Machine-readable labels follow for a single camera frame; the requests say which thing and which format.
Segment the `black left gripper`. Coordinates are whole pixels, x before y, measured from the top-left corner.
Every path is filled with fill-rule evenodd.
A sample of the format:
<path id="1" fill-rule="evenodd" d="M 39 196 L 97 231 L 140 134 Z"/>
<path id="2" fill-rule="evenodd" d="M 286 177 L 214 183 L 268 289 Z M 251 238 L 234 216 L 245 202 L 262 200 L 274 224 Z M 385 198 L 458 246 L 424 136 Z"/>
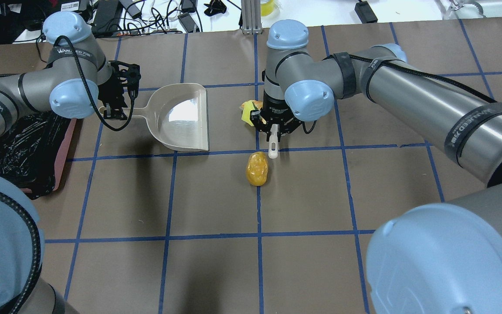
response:
<path id="1" fill-rule="evenodd" d="M 127 90 L 129 99 L 134 102 L 139 92 L 141 66 L 122 61 L 108 61 L 103 71 L 109 75 L 99 84 L 98 99 L 103 103 L 99 111 L 105 120 L 127 121 L 128 116 L 123 111 L 128 107 L 124 99 L 124 89 Z"/>

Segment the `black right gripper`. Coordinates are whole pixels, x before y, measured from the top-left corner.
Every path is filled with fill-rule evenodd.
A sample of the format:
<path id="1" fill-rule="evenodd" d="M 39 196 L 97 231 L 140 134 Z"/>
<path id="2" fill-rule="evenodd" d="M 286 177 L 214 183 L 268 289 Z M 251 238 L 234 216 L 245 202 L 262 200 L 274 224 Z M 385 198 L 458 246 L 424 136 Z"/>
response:
<path id="1" fill-rule="evenodd" d="M 305 122 L 297 119 L 290 110 L 284 99 L 271 97 L 266 91 L 263 92 L 263 107 L 261 110 L 251 112 L 251 121 L 260 133 L 265 133 L 265 141 L 270 141 L 273 124 L 278 125 L 278 142 L 284 134 L 290 134 L 298 127 L 302 127 L 307 134 Z"/>

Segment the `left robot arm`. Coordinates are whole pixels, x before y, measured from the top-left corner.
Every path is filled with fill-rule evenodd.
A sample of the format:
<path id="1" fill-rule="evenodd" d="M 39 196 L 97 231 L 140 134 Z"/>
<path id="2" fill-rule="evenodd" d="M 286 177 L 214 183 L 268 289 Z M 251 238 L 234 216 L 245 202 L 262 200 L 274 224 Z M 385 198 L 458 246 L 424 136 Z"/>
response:
<path id="1" fill-rule="evenodd" d="M 108 60 L 89 24 L 75 12 L 56 12 L 42 26 L 52 44 L 44 69 L 0 74 L 0 137 L 22 117 L 52 111 L 67 119 L 96 113 L 131 121 L 123 89 L 138 96 L 141 68 Z M 76 314 L 78 311 L 41 277 L 44 231 L 32 201 L 0 177 L 0 314 Z"/>

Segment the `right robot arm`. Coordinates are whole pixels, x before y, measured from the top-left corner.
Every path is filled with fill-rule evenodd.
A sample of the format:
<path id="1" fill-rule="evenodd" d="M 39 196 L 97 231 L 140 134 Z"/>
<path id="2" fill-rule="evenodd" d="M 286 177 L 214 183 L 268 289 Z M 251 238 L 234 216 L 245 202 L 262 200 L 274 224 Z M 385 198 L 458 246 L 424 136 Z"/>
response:
<path id="1" fill-rule="evenodd" d="M 442 151 L 486 189 L 420 205 L 374 231 L 366 279 L 378 314 L 502 314 L 502 102 L 408 65 L 395 43 L 315 62 L 309 31 L 275 22 L 263 105 L 246 114 L 278 156 L 281 135 L 362 94 Z"/>

